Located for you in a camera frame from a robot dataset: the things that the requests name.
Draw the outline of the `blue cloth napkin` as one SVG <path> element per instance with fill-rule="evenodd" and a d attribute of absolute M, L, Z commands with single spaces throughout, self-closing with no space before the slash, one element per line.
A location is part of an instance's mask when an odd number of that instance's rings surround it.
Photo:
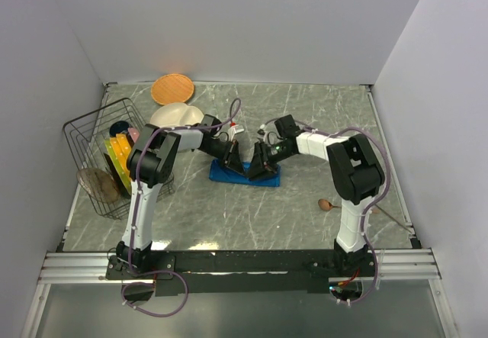
<path fill-rule="evenodd" d="M 209 180 L 213 182 L 221 182 L 227 184 L 277 188 L 281 185 L 281 168 L 278 168 L 278 173 L 273 175 L 269 179 L 252 181 L 244 175 L 240 175 L 231 169 L 222 167 L 219 164 L 219 161 L 217 159 L 214 159 L 210 164 Z"/>

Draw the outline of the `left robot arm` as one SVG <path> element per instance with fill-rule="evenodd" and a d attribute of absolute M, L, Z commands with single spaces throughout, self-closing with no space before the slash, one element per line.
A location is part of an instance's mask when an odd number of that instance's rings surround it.
<path fill-rule="evenodd" d="M 225 141 L 221 140 L 222 126 L 216 117 L 206 114 L 199 124 L 177 127 L 147 124 L 140 132 L 127 160 L 131 181 L 129 217 L 115 249 L 118 261 L 132 277 L 143 278 L 150 272 L 156 202 L 180 152 L 199 150 L 217 159 L 221 166 L 240 175 L 244 173 L 239 142 L 230 134 Z"/>

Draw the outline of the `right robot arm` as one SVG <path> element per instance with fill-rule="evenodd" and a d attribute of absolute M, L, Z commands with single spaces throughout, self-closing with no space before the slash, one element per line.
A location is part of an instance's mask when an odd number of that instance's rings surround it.
<path fill-rule="evenodd" d="M 278 171 L 278 163 L 295 155 L 314 156 L 329 164 L 333 185 L 341 198 L 341 224 L 334 244 L 332 265 L 349 276 L 360 266 L 377 267 L 377 256 L 367 235 L 367 221 L 373 206 L 386 195 L 390 170 L 383 169 L 372 146 L 382 157 L 384 149 L 368 133 L 349 127 L 327 134 L 300 127 L 288 114 L 274 121 L 281 140 L 276 144 L 255 143 L 247 178 L 264 180 Z"/>

